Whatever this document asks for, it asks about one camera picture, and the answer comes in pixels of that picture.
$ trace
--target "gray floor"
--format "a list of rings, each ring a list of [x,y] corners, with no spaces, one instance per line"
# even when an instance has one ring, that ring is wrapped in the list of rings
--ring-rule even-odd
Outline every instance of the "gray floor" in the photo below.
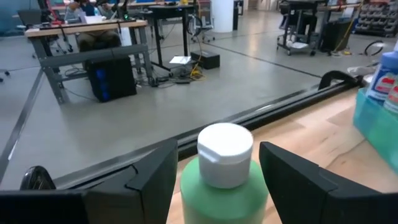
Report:
[[[240,18],[237,32],[215,34],[217,40],[202,47],[221,55],[221,67],[205,71],[206,80],[190,85],[144,86],[136,96],[99,104],[91,100],[94,96],[88,80],[74,80],[65,83],[70,102],[59,106],[44,78],[0,188],[18,188],[24,172],[36,165],[46,167],[63,186],[62,177],[68,174],[308,89],[327,71],[346,70],[371,60],[358,54],[310,57],[277,52],[279,22],[278,13],[250,12]],[[181,25],[168,25],[164,34],[169,32],[162,43],[165,60],[182,54]],[[353,36],[349,46],[360,53],[372,40]],[[14,70],[0,86],[4,103],[0,144],[4,147],[36,78],[38,63],[30,57],[32,47],[23,38],[5,39],[0,46],[0,68]],[[190,44],[190,50],[197,49],[198,44]],[[151,52],[156,61],[156,51]]]

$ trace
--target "green bottle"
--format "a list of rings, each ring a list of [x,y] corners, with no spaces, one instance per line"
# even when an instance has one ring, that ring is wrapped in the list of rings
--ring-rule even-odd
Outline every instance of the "green bottle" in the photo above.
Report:
[[[198,137],[198,157],[180,181],[185,224],[260,224],[268,190],[251,160],[253,137],[242,126],[212,124]]]

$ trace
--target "blue bottle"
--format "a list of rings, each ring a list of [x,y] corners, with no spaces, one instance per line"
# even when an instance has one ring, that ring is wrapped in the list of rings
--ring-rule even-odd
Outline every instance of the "blue bottle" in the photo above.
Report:
[[[379,68],[366,92],[366,96],[380,105],[386,100],[398,76],[398,41],[393,52],[383,53]]]

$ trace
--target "person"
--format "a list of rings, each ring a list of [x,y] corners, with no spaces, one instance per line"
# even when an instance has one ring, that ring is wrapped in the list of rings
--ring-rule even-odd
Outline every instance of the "person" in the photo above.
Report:
[[[105,3],[101,7],[102,16],[110,19],[113,14],[111,6]],[[95,16],[96,9],[89,0],[75,0],[68,5],[65,20],[70,23],[79,20],[79,13],[81,11],[84,11],[86,16]],[[118,33],[113,30],[82,32],[77,36],[76,40],[80,52],[93,50],[96,42],[104,43],[105,47],[119,47],[121,45]]]

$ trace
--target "teal box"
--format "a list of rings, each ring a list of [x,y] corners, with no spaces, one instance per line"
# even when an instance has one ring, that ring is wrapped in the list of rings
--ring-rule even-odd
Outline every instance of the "teal box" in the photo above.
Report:
[[[398,174],[398,117],[367,98],[365,92],[362,88],[356,96],[354,126]]]

